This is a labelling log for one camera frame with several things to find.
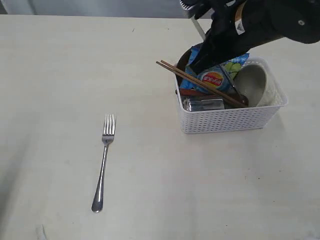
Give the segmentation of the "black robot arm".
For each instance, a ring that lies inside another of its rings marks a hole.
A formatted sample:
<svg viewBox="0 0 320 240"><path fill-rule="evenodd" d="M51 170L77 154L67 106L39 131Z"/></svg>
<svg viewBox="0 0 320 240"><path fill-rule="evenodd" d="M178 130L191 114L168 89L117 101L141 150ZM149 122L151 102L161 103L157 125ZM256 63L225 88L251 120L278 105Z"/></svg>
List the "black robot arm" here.
<svg viewBox="0 0 320 240"><path fill-rule="evenodd" d="M318 0L188 0L195 18L213 10L205 40L187 68L194 74L281 38L314 44L320 40Z"/></svg>

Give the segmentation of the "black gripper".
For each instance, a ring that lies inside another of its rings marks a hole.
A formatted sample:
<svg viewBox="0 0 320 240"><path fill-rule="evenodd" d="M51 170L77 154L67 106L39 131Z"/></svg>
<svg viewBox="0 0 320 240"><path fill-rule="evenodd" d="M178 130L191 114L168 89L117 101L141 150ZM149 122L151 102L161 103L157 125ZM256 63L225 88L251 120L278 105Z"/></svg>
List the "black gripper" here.
<svg viewBox="0 0 320 240"><path fill-rule="evenodd" d="M188 14L195 20L212 10L212 23L190 63L195 75L211 64L221 64L248 50L278 40L265 0L188 0L195 4Z"/></svg>

